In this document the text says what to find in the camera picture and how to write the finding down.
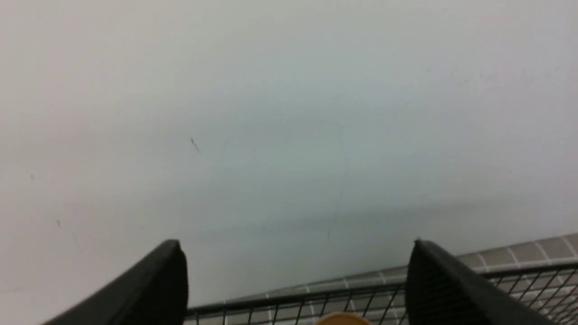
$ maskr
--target gray tile wall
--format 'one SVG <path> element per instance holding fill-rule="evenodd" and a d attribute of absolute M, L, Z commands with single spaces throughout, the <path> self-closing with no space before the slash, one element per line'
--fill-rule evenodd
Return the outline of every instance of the gray tile wall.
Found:
<path fill-rule="evenodd" d="M 578 234 L 567 235 L 563 237 L 556 237 L 556 238 L 549 238 L 535 242 L 528 242 L 522 243 L 517 245 L 512 245 L 503 248 L 491 249 L 486 250 L 483 252 L 471 253 L 466 254 L 463 256 L 459 256 L 458 258 L 467 266 L 471 267 L 477 272 L 491 272 L 491 271 L 500 271 L 504 269 L 515 269 L 521 267 L 532 267 L 532 266 L 540 266 L 540 265 L 552 265 L 552 264 L 561 264 L 561 263 L 569 263 L 578 261 Z M 328 281 L 322 281 L 317 283 L 308 283 L 305 285 L 299 285 L 291 288 L 285 288 L 280 290 L 274 290 L 267 293 L 257 294 L 254 296 L 244 297 L 237 300 L 231 301 L 244 301 L 244 300 L 253 300 L 253 299 L 263 299 L 269 297 L 280 297 L 280 296 L 287 296 L 292 294 L 302 294 L 302 293 L 314 293 L 319 291 L 326 291 L 326 290 L 335 290 L 335 289 L 347 289 L 352 287 L 361 287 L 361 286 L 370 286 L 370 285 L 378 285 L 382 283 L 394 283 L 394 282 L 401 282 L 404 281 L 406 278 L 407 267 L 396 267 L 396 268 L 389 268 L 383 269 L 374 272 L 368 272 L 365 274 L 359 275 L 352 275 L 352 276 L 345 276 L 344 278 L 340 279 L 333 279 Z M 392 315 L 388 315 L 387 317 L 392 319 L 399 319 L 401 315 L 403 315 L 405 309 L 404 308 L 396 308 L 396 306 L 403 306 L 404 297 L 399 296 L 395 297 L 394 302 L 392 303 L 392 308 L 390 313 Z M 386 304 L 389 302 L 390 299 L 387 297 L 377 298 L 372 301 L 371 308 L 384 308 Z M 350 312 L 359 312 L 356 306 L 366 306 L 367 301 L 363 300 L 352 300 L 350 305 L 347 307 L 347 310 Z M 328 303 L 325 307 L 324 313 L 331 313 L 331 312 L 341 312 L 345 308 L 344 302 L 334 302 Z M 315 305 L 308 305 L 304 306 L 301 315 L 303 316 L 303 320 L 300 321 L 300 324 L 310 325 L 316 321 L 313 317 L 307 317 L 311 315 L 315 315 L 321 311 L 321 306 Z M 286 310 L 283 311 L 290 315 L 296 315 L 297 310 Z M 236 324 L 246 324 L 247 323 L 248 315 L 235 315 L 227 317 L 226 325 L 236 325 Z M 259 315 L 253 315 L 253 320 L 257 321 L 267 321 L 271 319 L 271 311 L 263 311 L 260 312 Z M 219 320 L 203 320 L 200 325 L 221 325 L 222 319 Z"/>

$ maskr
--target metal wire grid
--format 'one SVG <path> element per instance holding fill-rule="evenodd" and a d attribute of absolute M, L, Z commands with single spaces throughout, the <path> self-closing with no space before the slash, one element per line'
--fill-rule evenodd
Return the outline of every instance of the metal wire grid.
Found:
<path fill-rule="evenodd" d="M 578 324 L 578 263 L 482 274 L 513 299 L 558 324 Z M 352 312 L 376 325 L 409 324 L 405 283 L 189 308 L 196 325 L 312 325 L 333 312 Z"/>

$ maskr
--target grout line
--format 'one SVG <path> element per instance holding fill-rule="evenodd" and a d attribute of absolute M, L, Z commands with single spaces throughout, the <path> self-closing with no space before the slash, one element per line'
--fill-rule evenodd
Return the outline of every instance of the grout line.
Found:
<path fill-rule="evenodd" d="M 368 311 L 366 316 L 369 316 L 369 315 L 381 316 L 381 315 L 383 315 L 384 311 L 385 311 L 385 309 L 376 309 L 374 311 Z M 311 317 L 311 316 L 300 317 L 299 318 L 299 324 L 301 324 L 302 320 L 304 323 L 309 323 L 309 322 L 313 321 L 314 318 L 316 318 L 316 317 Z M 278 322 L 275 322 L 275 325 L 295 325 L 295 319 L 280 320 Z"/>
<path fill-rule="evenodd" d="M 533 241 L 533 243 L 540 250 L 540 252 L 542 252 L 542 255 L 544 255 L 546 261 L 548 261 L 548 264 L 552 265 L 552 261 L 548 257 L 548 254 L 546 254 L 546 250 L 544 249 L 544 247 L 542 247 L 542 245 L 538 241 Z M 560 281 L 560 284 L 564 283 L 564 280 L 562 280 L 562 278 L 559 275 L 556 276 L 556 279 Z M 566 291 L 566 294 L 570 293 L 570 290 L 568 288 L 564 288 L 564 291 Z"/>
<path fill-rule="evenodd" d="M 379 276 L 381 277 L 381 281 L 383 282 L 383 284 L 386 285 L 387 284 L 386 278 L 383 276 L 383 273 L 381 271 L 379 271 Z M 390 294 L 388 294 L 387 297 L 390 299 L 390 301 L 393 299 Z M 393 308 L 392 311 L 394 312 L 396 324 L 399 324 L 399 316 L 397 314 L 397 310 L 395 308 Z"/>
<path fill-rule="evenodd" d="M 347 282 L 347 279 L 343 278 L 343 283 L 345 284 L 345 289 L 349 289 L 349 283 Z M 349 301 L 349 304 L 351 305 L 351 308 L 353 309 L 353 311 L 355 310 L 355 304 L 353 303 L 353 299 L 351 299 Z"/>
<path fill-rule="evenodd" d="M 307 290 L 307 293 L 310 293 L 308 285 L 305 285 L 305 290 Z M 314 317 L 315 316 L 315 309 L 313 308 L 313 303 L 311 303 L 311 301 L 309 301 L 309 309 L 311 309 L 311 317 L 313 317 L 315 319 L 316 318 L 316 317 Z"/>
<path fill-rule="evenodd" d="M 265 293 L 265 298 L 269 299 L 269 293 Z M 271 309 L 267 308 L 267 314 L 269 315 L 269 324 L 273 325 L 273 315 L 271 315 Z"/>
<path fill-rule="evenodd" d="M 516 263 L 505 263 L 505 264 L 500 264 L 500 265 L 488 265 L 486 263 L 486 260 L 483 258 L 483 256 L 479 256 L 480 260 L 482 262 L 482 264 L 484 264 L 484 266 L 482 267 L 475 267 L 473 268 L 473 270 L 475 271 L 486 271 L 486 272 L 490 272 L 494 269 L 515 269 L 518 268 L 519 266 L 522 267 L 533 267 L 533 266 L 540 266 L 543 264 L 546 264 L 547 261 L 543 260 L 543 261 L 525 261 L 525 262 L 518 262 Z M 576 257 L 559 257 L 559 258 L 552 258 L 550 260 L 552 262 L 552 264 L 558 264 L 558 263 L 568 263 L 568 262 L 577 262 L 578 261 L 578 256 Z M 403 280 L 405 278 L 407 278 L 406 275 L 394 275 L 394 276 L 384 276 L 384 278 L 388 281 L 392 281 L 392 280 Z M 361 279 L 361 280 L 350 280 L 347 282 L 348 285 L 350 287 L 358 284 L 358 283 L 367 283 L 367 279 Z M 316 288 L 323 288 L 323 287 L 328 287 L 328 286 L 335 286 L 335 281 L 331 281 L 331 282 L 321 282 L 321 283 L 314 283 L 312 284 L 314 285 Z"/>
<path fill-rule="evenodd" d="M 225 325 L 229 325 L 229 315 L 225 314 Z"/>
<path fill-rule="evenodd" d="M 510 256 L 514 259 L 514 263 L 515 265 L 518 267 L 518 269 L 522 269 L 522 265 L 520 265 L 520 262 L 518 261 L 518 258 L 516 257 L 516 254 L 514 254 L 514 251 L 512 251 L 512 249 L 510 248 L 510 246 L 506 247 L 507 252 L 510 254 Z M 527 276 L 523 275 L 522 278 L 524 278 L 524 280 L 526 281 L 526 284 L 528 285 L 528 290 L 526 291 L 526 294 L 529 294 L 530 291 L 532 291 L 532 282 L 530 281 L 530 279 L 528 279 Z M 540 304 L 540 307 L 544 306 L 544 303 L 538 301 L 538 304 Z"/>
<path fill-rule="evenodd" d="M 562 236 L 562 237 L 560 237 L 560 239 L 566 244 L 566 246 L 568 246 L 568 248 L 570 249 L 570 252 L 572 252 L 572 255 L 574 255 L 574 257 L 578 257 L 578 254 L 576 253 L 574 246 L 572 246 L 572 244 L 568 241 L 566 236 Z"/>
<path fill-rule="evenodd" d="M 486 269 L 486 272 L 489 272 L 490 268 L 488 267 L 488 263 L 486 263 L 486 259 L 480 253 L 476 253 L 476 255 L 480 258 L 481 263 L 484 264 L 484 268 Z"/>
<path fill-rule="evenodd" d="M 574 288 L 574 287 L 576 287 L 576 286 L 577 286 L 577 285 L 568 285 L 568 284 L 566 284 L 565 287 L 567 287 L 567 288 Z M 528 290 L 528 291 L 526 292 L 526 294 L 531 293 L 532 295 L 535 295 L 535 294 L 538 294 L 540 291 L 542 291 L 542 289 L 543 289 L 543 288 L 540 288 L 540 287 L 538 287 L 538 288 L 536 288 L 536 289 L 530 289 L 530 290 Z M 553 293 L 553 292 L 555 292 L 557 289 L 558 289 L 557 287 L 546 288 L 546 289 L 544 289 L 544 293 Z M 522 293 L 524 293 L 524 292 L 523 292 L 523 291 L 514 292 L 514 293 L 510 293 L 510 296 L 516 296 L 516 297 L 517 297 L 517 296 L 522 295 Z"/>

